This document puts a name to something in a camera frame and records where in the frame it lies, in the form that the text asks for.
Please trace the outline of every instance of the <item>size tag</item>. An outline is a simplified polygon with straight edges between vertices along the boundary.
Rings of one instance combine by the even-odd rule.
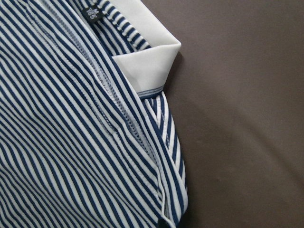
[[[103,17],[102,11],[95,5],[83,9],[81,12],[89,23],[95,23]]]

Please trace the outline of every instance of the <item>brown surface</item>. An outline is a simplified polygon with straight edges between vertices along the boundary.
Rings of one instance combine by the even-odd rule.
[[[143,2],[182,42],[165,89],[180,227],[304,228],[304,1]]]

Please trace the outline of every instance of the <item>black label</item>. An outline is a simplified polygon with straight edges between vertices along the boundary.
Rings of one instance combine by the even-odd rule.
[[[82,10],[82,14],[89,23],[95,23],[103,17],[101,9],[97,6],[91,6]]]

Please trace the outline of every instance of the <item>striped shirt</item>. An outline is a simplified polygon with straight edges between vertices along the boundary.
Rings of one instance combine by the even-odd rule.
[[[180,46],[139,0],[0,0],[0,227],[178,225]]]

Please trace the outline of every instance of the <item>striped fabric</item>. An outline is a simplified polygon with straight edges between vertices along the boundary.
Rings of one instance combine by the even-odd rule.
[[[93,4],[104,17],[89,24]],[[0,1],[0,227],[178,225],[185,168],[165,95],[140,98],[112,59],[149,48],[106,0]]]

